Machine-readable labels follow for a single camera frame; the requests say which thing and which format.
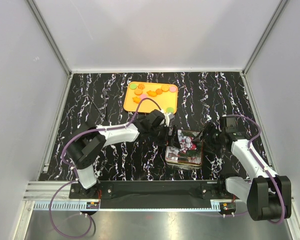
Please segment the gold tin lid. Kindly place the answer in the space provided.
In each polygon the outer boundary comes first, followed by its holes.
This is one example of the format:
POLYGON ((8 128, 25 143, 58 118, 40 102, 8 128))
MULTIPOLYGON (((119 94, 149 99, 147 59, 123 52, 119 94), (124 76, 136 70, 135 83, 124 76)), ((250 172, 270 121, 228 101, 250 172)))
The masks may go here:
POLYGON ((178 139, 181 148, 167 146, 165 150, 165 162, 176 164, 202 165, 203 144, 192 143, 192 139, 198 135, 197 131, 178 129, 178 139))

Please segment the gold cookie tin box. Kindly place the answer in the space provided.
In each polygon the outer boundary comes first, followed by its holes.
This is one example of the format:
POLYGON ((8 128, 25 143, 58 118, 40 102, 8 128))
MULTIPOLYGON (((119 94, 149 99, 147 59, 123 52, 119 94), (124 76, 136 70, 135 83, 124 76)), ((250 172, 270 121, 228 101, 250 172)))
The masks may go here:
POLYGON ((169 168, 174 170, 185 170, 185 171, 197 170, 202 167, 202 165, 179 164, 179 163, 170 163, 170 162, 168 162, 166 165, 169 168))

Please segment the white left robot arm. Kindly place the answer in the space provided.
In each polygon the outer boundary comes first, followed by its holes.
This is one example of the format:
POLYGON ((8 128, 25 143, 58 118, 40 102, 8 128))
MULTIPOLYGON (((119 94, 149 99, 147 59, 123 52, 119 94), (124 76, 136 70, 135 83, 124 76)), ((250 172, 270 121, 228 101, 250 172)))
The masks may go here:
POLYGON ((142 116, 134 115, 124 124, 95 126, 89 122, 80 126, 62 150, 61 159, 70 158, 80 192, 87 198, 98 193, 99 180, 93 164, 102 150, 110 145, 132 143, 151 137, 158 146, 165 148, 165 161, 183 169, 200 168, 203 164, 203 142, 199 133, 178 129, 170 125, 173 113, 155 109, 142 116))

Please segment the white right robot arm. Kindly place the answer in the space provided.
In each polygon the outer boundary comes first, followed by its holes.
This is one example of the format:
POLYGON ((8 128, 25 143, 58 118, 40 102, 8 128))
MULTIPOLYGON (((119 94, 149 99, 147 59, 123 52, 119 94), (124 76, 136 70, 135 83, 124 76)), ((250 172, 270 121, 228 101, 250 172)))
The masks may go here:
POLYGON ((217 192, 222 198, 231 195, 246 204, 254 221, 269 221, 279 225, 292 214, 292 185, 287 176, 274 171, 253 146, 256 137, 248 138, 239 130, 239 115, 224 115, 219 125, 208 121, 199 134, 206 152, 217 154, 228 149, 245 169, 250 181, 237 175, 221 176, 217 192))

